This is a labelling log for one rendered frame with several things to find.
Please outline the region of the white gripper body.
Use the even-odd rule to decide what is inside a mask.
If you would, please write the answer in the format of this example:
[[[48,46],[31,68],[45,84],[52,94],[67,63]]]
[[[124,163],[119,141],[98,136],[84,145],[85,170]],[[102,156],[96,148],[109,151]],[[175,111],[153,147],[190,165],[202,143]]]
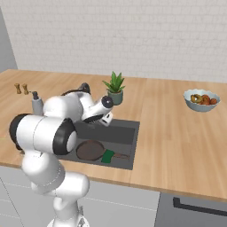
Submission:
[[[99,122],[100,122],[102,125],[108,127],[108,126],[110,125],[112,119],[113,119],[113,114],[112,114],[112,113],[108,113],[107,115],[103,116],[103,117],[99,120]]]

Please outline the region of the dark grey sink basin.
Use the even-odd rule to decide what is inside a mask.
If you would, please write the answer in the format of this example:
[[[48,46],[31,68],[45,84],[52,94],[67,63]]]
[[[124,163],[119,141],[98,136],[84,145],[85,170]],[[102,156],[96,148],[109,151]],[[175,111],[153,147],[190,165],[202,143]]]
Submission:
[[[108,127],[99,122],[85,123],[78,121],[76,146],[87,140],[100,142],[105,149],[113,151],[114,155],[109,163],[104,163],[102,158],[97,160],[81,160],[76,150],[67,155],[59,155],[60,160],[89,163],[93,165],[133,169],[134,157],[137,147],[139,121],[124,121],[113,119]]]

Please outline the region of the brown frying pan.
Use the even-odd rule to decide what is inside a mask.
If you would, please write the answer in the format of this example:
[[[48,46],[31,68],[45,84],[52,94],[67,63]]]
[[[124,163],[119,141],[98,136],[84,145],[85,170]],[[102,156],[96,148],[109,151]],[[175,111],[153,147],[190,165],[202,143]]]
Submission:
[[[76,155],[81,160],[102,160],[106,148],[102,143],[95,140],[86,140],[81,142],[76,148]],[[114,152],[112,158],[129,159],[127,154]]]

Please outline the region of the green sponge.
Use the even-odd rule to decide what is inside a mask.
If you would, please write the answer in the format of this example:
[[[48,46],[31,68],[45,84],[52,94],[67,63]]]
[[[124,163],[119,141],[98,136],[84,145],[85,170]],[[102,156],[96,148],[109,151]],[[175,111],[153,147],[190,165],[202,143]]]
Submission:
[[[104,152],[104,154],[102,156],[101,161],[103,163],[110,163],[113,156],[114,156],[114,151],[106,149],[106,151]]]

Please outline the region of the green plant in grey pot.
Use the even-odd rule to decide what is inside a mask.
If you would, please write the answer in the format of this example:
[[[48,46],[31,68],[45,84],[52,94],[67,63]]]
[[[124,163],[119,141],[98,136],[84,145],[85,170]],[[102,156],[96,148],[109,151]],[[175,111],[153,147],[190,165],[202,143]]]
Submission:
[[[110,82],[104,81],[104,85],[107,87],[107,94],[113,100],[115,106],[120,105],[123,101],[123,82],[124,78],[121,74],[116,74],[115,72],[112,72]]]

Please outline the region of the black curved tap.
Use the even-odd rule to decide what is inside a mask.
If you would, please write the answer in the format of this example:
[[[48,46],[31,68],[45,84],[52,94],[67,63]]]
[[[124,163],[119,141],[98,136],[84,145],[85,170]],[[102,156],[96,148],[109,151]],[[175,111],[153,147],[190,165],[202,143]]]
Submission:
[[[88,83],[84,82],[78,89],[76,90],[68,90],[63,93],[63,96],[66,95],[77,95],[81,97],[84,94],[90,94],[90,86]]]

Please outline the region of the grey soap dispenser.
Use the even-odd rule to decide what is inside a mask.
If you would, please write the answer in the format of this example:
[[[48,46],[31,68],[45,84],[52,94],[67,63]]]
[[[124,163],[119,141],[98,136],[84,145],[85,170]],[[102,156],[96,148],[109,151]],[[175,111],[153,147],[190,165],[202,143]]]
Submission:
[[[39,98],[36,91],[32,92],[32,108],[35,115],[43,115],[43,101]]]

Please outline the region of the grey drawer front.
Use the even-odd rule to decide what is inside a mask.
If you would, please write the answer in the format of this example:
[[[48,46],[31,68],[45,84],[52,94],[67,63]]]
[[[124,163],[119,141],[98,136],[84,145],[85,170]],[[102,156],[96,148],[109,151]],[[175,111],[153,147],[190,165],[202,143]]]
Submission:
[[[32,191],[30,182],[20,168],[0,166],[0,177],[6,185]],[[154,191],[91,181],[90,190],[84,198],[156,211],[160,194]]]

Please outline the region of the yellow green fruit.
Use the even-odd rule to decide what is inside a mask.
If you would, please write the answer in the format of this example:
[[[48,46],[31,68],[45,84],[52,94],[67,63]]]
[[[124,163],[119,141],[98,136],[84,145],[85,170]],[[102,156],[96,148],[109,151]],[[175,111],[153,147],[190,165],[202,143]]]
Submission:
[[[192,103],[198,104],[201,101],[202,101],[202,96],[201,95],[199,95],[199,94],[193,94],[193,95],[191,95],[191,102]]]

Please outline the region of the pale blue bowl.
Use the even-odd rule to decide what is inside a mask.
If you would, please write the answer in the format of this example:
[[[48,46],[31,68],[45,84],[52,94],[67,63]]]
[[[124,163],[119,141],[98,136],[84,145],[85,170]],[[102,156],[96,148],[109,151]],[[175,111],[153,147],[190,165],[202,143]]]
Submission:
[[[208,95],[209,98],[214,98],[216,100],[216,103],[213,104],[213,105],[201,105],[201,104],[193,103],[191,101],[191,95],[194,95],[194,94],[198,94],[198,95],[201,95],[201,96],[202,95]],[[191,108],[193,111],[203,112],[203,113],[211,111],[221,101],[220,97],[217,94],[213,93],[212,91],[210,91],[210,90],[199,90],[199,89],[187,90],[184,93],[184,100],[185,100],[185,103],[187,104],[187,106],[189,108]]]

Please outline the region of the grey cupboard door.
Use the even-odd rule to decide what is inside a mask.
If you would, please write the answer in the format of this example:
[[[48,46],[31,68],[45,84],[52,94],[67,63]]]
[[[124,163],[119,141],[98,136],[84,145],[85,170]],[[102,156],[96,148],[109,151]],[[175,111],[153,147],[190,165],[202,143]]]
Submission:
[[[90,227],[154,227],[156,211],[109,202],[79,200]],[[53,198],[0,185],[0,227],[47,227],[55,216]]]

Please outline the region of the grey tall cabinet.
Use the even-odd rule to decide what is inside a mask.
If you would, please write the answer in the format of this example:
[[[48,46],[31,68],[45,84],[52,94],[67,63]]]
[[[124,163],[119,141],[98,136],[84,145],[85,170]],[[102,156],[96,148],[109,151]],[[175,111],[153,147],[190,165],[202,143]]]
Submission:
[[[17,69],[16,59],[13,54],[10,37],[0,8],[0,73],[7,69]]]

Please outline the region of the grey dishwasher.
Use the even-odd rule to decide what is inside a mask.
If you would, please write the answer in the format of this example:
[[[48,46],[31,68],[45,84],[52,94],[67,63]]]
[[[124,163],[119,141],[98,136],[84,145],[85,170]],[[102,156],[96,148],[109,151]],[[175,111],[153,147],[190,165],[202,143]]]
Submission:
[[[227,216],[175,208],[174,197],[179,198],[184,204],[227,211],[227,202],[201,200],[162,192],[154,227],[227,227]]]

